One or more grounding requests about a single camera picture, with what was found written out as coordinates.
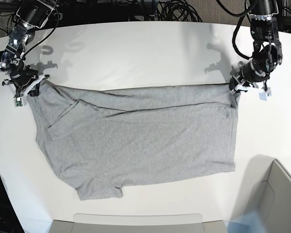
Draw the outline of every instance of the white table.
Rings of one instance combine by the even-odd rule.
[[[46,64],[51,81],[68,87],[109,90],[146,86],[225,83],[240,58],[231,44],[235,26],[207,23],[127,22],[58,28],[27,63]],[[34,45],[50,30],[37,32]],[[52,173],[35,143],[29,106],[15,108],[0,73],[0,174],[25,230],[47,232],[52,219],[74,214],[149,216],[201,214],[230,220],[245,209],[253,186],[266,179],[274,158],[291,171],[291,34],[280,33],[283,64],[268,82],[269,101],[244,93],[239,107],[236,171],[174,183],[125,187],[121,199],[80,201]],[[0,50],[7,38],[0,38]],[[241,27],[239,49],[250,55],[250,29]]]

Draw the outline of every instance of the cable bundle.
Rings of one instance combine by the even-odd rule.
[[[161,11],[157,9],[159,21],[203,22],[197,11],[186,0],[160,2]]]

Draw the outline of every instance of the gray fabric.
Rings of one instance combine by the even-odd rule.
[[[81,200],[234,171],[237,100],[228,84],[92,91],[43,81],[28,97],[36,141]]]

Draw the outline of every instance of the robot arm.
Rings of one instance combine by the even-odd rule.
[[[278,14],[278,10],[276,2],[272,0],[260,0],[249,14],[254,52],[247,64],[239,63],[240,69],[233,75],[229,85],[232,93],[250,89],[258,90],[257,83],[264,82],[264,88],[259,90],[260,98],[266,100],[271,95],[266,82],[276,66],[282,63],[283,58],[278,24],[274,14]]]
[[[5,50],[0,51],[0,71],[11,78],[5,80],[2,85],[14,84],[16,106],[25,104],[22,99],[24,94],[32,96],[39,94],[39,85],[31,85],[39,79],[38,71],[30,69],[24,63],[26,45],[33,41],[35,29],[40,29],[46,24],[55,7],[56,3],[53,1],[24,0],[16,13],[19,23],[10,32]]]

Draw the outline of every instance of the white tabletop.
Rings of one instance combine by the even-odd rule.
[[[180,22],[125,22],[58,28],[34,49],[27,64],[52,61],[44,70],[68,87],[110,90],[132,87],[225,83],[240,58],[231,39],[235,26]],[[34,45],[50,30],[36,33]],[[243,93],[235,150],[236,171],[180,182],[133,186],[121,199],[80,201],[52,172],[35,143],[29,106],[15,108],[0,73],[0,174],[24,229],[46,232],[52,219],[74,214],[156,216],[201,214],[203,221],[230,220],[245,209],[253,186],[265,180],[274,158],[291,173],[291,34],[280,33],[283,64],[268,82],[269,101]],[[239,49],[252,53],[250,29],[241,27]],[[0,38],[0,50],[7,38]],[[29,222],[35,221],[35,227]]]

